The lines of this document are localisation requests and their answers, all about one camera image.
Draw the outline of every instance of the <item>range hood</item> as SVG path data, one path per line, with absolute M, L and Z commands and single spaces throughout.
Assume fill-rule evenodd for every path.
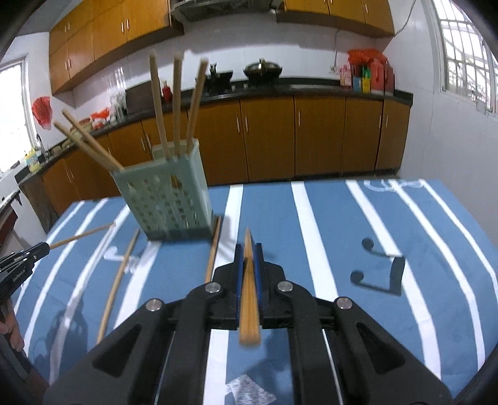
M 186 23 L 220 15 L 264 12 L 278 8 L 282 0 L 170 0 L 171 15 Z

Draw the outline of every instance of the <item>blue striped tablecloth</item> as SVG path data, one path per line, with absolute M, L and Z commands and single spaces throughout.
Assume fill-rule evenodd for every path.
M 498 342 L 497 250 L 440 182 L 310 181 L 215 187 L 216 214 L 224 214 L 215 266 L 231 262 L 235 244 L 251 229 L 267 261 L 317 297 L 351 297 L 398 339 L 455 396 Z M 57 248 L 39 261 L 14 296 L 26 350 L 49 381 L 96 344 L 104 306 L 137 224 L 122 198 L 72 204 L 47 241 L 114 220 L 117 226 Z M 360 288 L 387 288 L 390 261 L 373 249 L 403 255 L 401 296 Z M 210 241 L 147 242 L 133 250 L 108 333 L 152 297 L 183 298 L 203 283 Z M 204 403 L 292 404 L 285 330 L 265 330 L 255 350 L 236 332 L 213 331 Z

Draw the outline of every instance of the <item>white stripe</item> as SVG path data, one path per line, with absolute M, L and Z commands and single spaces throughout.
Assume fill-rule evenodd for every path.
M 332 302 L 339 294 L 337 293 L 336 282 L 330 269 L 322 236 L 315 220 L 315 214 L 308 199 L 308 193 L 303 182 L 292 182 L 291 186 L 313 287 L 315 288 L 315 296 Z
M 133 276 L 131 276 L 128 286 L 126 286 L 126 292 L 124 293 L 120 311 L 118 312 L 118 317 L 116 318 L 113 329 L 116 329 L 121 325 L 138 308 L 143 287 L 160 248 L 161 242 L 147 243 L 140 260 L 136 265 L 135 272 L 133 273 Z
M 67 223 L 71 220 L 72 217 L 76 215 L 76 213 L 80 210 L 80 208 L 83 206 L 85 202 L 80 201 L 77 203 L 74 208 L 71 210 L 71 212 L 67 215 L 67 217 L 64 218 L 64 220 L 57 225 L 57 227 L 50 233 L 50 235 L 47 237 L 47 242 L 48 244 L 51 244 L 54 239 L 57 237 L 59 232 L 64 228 Z M 26 292 L 26 288 L 28 288 L 29 283 L 31 282 L 31 279 L 33 278 L 34 272 L 37 269 L 38 265 L 40 264 L 40 261 L 37 261 L 34 266 L 33 266 L 33 274 L 31 277 L 29 277 L 25 282 L 23 282 L 21 286 L 21 291 L 19 293 L 19 297 L 17 298 L 17 301 L 15 302 L 14 306 L 14 313 L 17 314 L 17 311 L 19 310 L 19 305 L 21 304 L 21 299 L 24 297 L 24 293 Z
M 474 295 L 474 292 L 472 291 L 472 288 L 470 287 L 470 284 L 467 281 L 467 278 L 465 277 L 452 251 L 434 229 L 419 206 L 410 198 L 410 196 L 403 190 L 403 188 L 399 186 L 399 184 L 395 180 L 389 180 L 389 183 L 391 184 L 392 189 L 399 195 L 399 197 L 408 206 L 408 208 L 410 208 L 410 210 L 413 212 L 413 215 L 415 215 L 427 235 L 432 239 L 434 244 L 440 250 L 444 258 L 448 262 L 451 270 L 453 271 L 453 274 L 455 275 L 455 278 L 458 281 L 458 284 L 460 285 L 460 288 L 465 295 L 465 299 L 467 300 L 467 304 L 470 309 L 472 326 L 474 327 L 474 339 L 476 341 L 477 353 L 477 369 L 479 370 L 484 364 L 486 353 L 484 349 L 483 331 L 481 329 L 481 319 L 479 318 L 479 310 L 477 309 L 476 296 Z
M 93 218 L 97 213 L 100 211 L 100 209 L 104 206 L 104 204 L 107 202 L 108 199 L 102 199 L 98 202 L 98 204 L 93 207 L 93 209 L 87 214 L 83 222 L 81 223 L 80 227 L 76 231 L 75 235 L 79 235 L 83 233 L 88 225 L 92 222 Z M 52 286 L 52 283 L 55 280 L 55 277 L 57 276 L 57 273 L 59 272 L 59 269 L 61 268 L 62 264 L 66 260 L 66 257 L 69 255 L 71 250 L 73 250 L 74 245 L 76 244 L 77 240 L 73 240 L 69 242 L 64 250 L 62 251 L 61 255 L 58 257 L 57 261 L 55 262 L 54 266 L 50 270 L 50 274 L 48 275 L 45 284 L 43 285 L 43 288 L 41 289 L 40 295 L 38 295 L 38 298 L 36 299 L 36 304 L 33 309 L 33 313 L 31 314 L 31 318 L 29 320 L 28 328 L 26 330 L 26 334 L 24 335 L 24 351 L 29 354 L 29 345 L 31 343 L 31 337 L 33 336 L 33 331 L 34 331 L 34 326 L 36 324 L 36 320 L 38 319 L 38 315 L 40 314 L 41 307 L 43 305 L 43 302 L 45 302 L 45 298 L 47 297 L 48 290 L 50 290 L 50 287 Z
M 498 302 L 498 282 L 497 282 L 497 275 L 495 273 L 495 270 L 493 269 L 493 266 L 491 266 L 488 259 L 486 259 L 486 257 L 484 256 L 483 251 L 477 244 L 474 237 L 470 234 L 467 228 L 464 227 L 464 225 L 456 217 L 453 211 L 451 211 L 450 207 L 448 207 L 448 205 L 444 202 L 444 200 L 434 191 L 434 189 L 425 180 L 420 179 L 419 181 L 427 189 L 429 194 L 433 196 L 436 202 L 441 206 L 441 208 L 449 217 L 449 219 L 451 219 L 451 221 L 455 224 L 455 226 L 460 230 L 465 239 L 467 239 L 467 241 L 469 242 L 472 249 L 474 249 L 474 252 L 476 253 L 477 257 L 479 258 L 484 268 L 491 277 L 491 282 L 493 283 L 493 288 L 495 289 L 495 296 Z
M 232 263 L 234 260 L 235 245 L 239 236 L 243 192 L 244 187 L 242 185 L 230 186 L 220 232 L 220 241 L 216 251 L 215 269 Z M 228 336 L 229 331 L 218 329 L 211 331 L 204 382 L 204 405 L 225 404 Z
M 66 311 L 64 312 L 64 317 L 59 324 L 57 329 L 57 334 L 55 335 L 55 340 L 52 345 L 52 350 L 50 351 L 50 384 L 54 383 L 55 380 L 59 378 L 59 369 L 61 365 L 62 352 L 64 351 L 64 344 L 66 342 L 66 336 L 73 322 L 73 317 L 81 301 L 81 297 L 87 288 L 88 281 L 97 267 L 100 259 L 104 255 L 104 252 L 109 247 L 109 244 L 114 239 L 115 235 L 123 225 L 123 222 L 128 217 L 129 208 L 125 205 L 118 216 L 114 219 L 114 224 L 107 230 L 104 237 L 101 239 L 97 249 L 94 250 L 92 256 L 88 260 L 87 264 L 83 268 L 83 271 L 76 281 L 76 285 L 71 294 L 71 298 L 66 305 Z
M 360 206 L 365 218 L 369 222 L 372 230 L 374 231 L 379 243 L 381 244 L 384 252 L 389 252 L 391 255 L 401 256 L 402 253 L 397 247 L 396 243 L 389 234 L 382 219 L 378 215 L 372 203 L 367 196 L 363 193 L 362 189 L 355 180 L 346 180 L 354 199 Z M 406 299 L 410 305 L 413 317 L 417 322 L 420 340 L 422 342 L 422 353 L 424 356 L 424 364 L 432 373 L 441 379 L 441 358 L 439 355 L 439 347 L 437 343 L 436 328 L 432 321 L 431 314 L 427 308 L 422 292 L 417 285 L 417 281 L 413 276 L 408 260 L 405 260 L 405 269 L 403 279 L 401 281 Z

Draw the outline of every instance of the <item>chopstick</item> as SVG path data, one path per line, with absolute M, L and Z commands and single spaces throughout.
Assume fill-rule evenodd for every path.
M 242 281 L 241 312 L 239 318 L 239 343 L 244 346 L 257 346 L 261 343 L 259 331 L 259 309 L 257 304 L 252 238 L 249 228 L 244 239 L 244 279 Z
M 60 122 L 54 122 L 54 126 L 62 132 L 67 138 L 73 141 L 78 148 L 80 148 L 83 152 L 85 152 L 88 156 L 90 156 L 95 162 L 104 167 L 104 169 L 109 170 L 110 172 L 116 170 L 116 167 L 111 164 L 108 160 L 106 160 L 102 155 L 97 153 L 95 149 L 93 149 L 90 145 L 87 145 L 81 139 L 79 139 L 76 135 L 71 134 L 71 132 L 64 127 Z
M 218 241 L 220 240 L 221 217 L 216 217 L 215 234 L 211 242 L 211 250 L 209 252 L 208 266 L 206 267 L 206 277 L 204 283 L 209 283 L 213 276 L 213 267 L 215 265 L 216 250 L 218 248 Z
M 69 243 L 69 242 L 71 242 L 73 240 L 78 240 L 78 239 L 81 239 L 84 236 L 91 235 L 92 233 L 98 232 L 99 230 L 110 228 L 112 225 L 114 225 L 114 222 L 108 223 L 106 225 L 99 226 L 98 228 L 95 228 L 95 229 L 83 232 L 83 233 L 81 233 L 79 235 L 74 235 L 74 236 L 69 237 L 67 239 L 61 240 L 60 242 L 56 242 L 56 243 L 54 243 L 54 244 L 52 244 L 52 245 L 49 246 L 50 250 L 55 249 L 56 247 L 65 245 L 65 244 L 67 244 L 67 243 Z
M 161 140 L 161 147 L 164 157 L 169 160 L 171 157 L 168 149 L 168 140 L 166 138 L 166 128 L 164 126 L 164 116 L 161 105 L 161 83 L 159 82 L 159 72 L 157 71 L 157 60 L 154 52 L 149 55 L 150 62 L 150 81 L 152 86 L 152 98 L 154 100 L 154 111 L 156 115 L 157 130 Z
M 108 153 L 104 147 L 99 144 L 93 136 L 91 136 L 85 129 L 81 126 L 76 118 L 74 118 L 69 112 L 64 108 L 62 110 L 62 115 L 67 118 L 67 120 L 73 124 L 73 126 L 81 133 L 83 139 L 85 139 L 89 145 L 93 146 L 93 148 L 102 155 L 102 157 L 110 163 L 110 166 L 115 167 L 115 170 L 123 170 L 124 167 L 119 163 L 114 156 Z
M 175 54 L 173 62 L 173 142 L 175 144 L 175 155 L 180 156 L 180 109 L 181 109 L 181 85 L 182 85 L 182 62 L 183 57 Z
M 204 90 L 204 81 L 206 80 L 206 68 L 208 60 L 203 58 L 199 64 L 199 71 L 197 72 L 197 83 L 195 85 L 194 94 L 190 101 L 190 110 L 188 112 L 188 127 L 187 127 L 187 154 L 192 151 L 194 147 L 193 137 L 195 133 L 195 124 L 197 121 L 197 114 L 199 113 L 199 104 L 201 103 L 202 91 Z
M 128 263 L 129 256 L 131 255 L 131 251 L 135 246 L 138 235 L 140 234 L 140 228 L 135 231 L 131 241 L 129 242 L 128 248 L 126 249 L 126 253 L 123 256 L 123 261 L 118 269 L 116 277 L 114 278 L 113 286 L 111 287 L 111 292 L 109 293 L 109 297 L 107 298 L 106 308 L 104 310 L 104 314 L 100 321 L 99 334 L 97 335 L 97 344 L 101 342 L 104 338 L 104 334 L 106 333 L 107 324 L 109 322 L 109 316 L 111 314 L 111 309 L 114 304 L 114 299 L 116 297 L 116 293 L 118 292 L 118 288 L 121 283 L 121 279 L 123 278 L 123 274 L 125 273 L 126 264 Z

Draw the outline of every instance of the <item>human hand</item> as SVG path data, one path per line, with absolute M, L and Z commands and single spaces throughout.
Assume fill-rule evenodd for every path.
M 14 350 L 20 352 L 24 348 L 24 339 L 19 330 L 19 324 L 15 318 L 12 300 L 8 300 L 6 305 L 1 306 L 1 311 L 5 317 L 4 322 L 0 322 L 0 334 L 10 333 L 10 345 Z

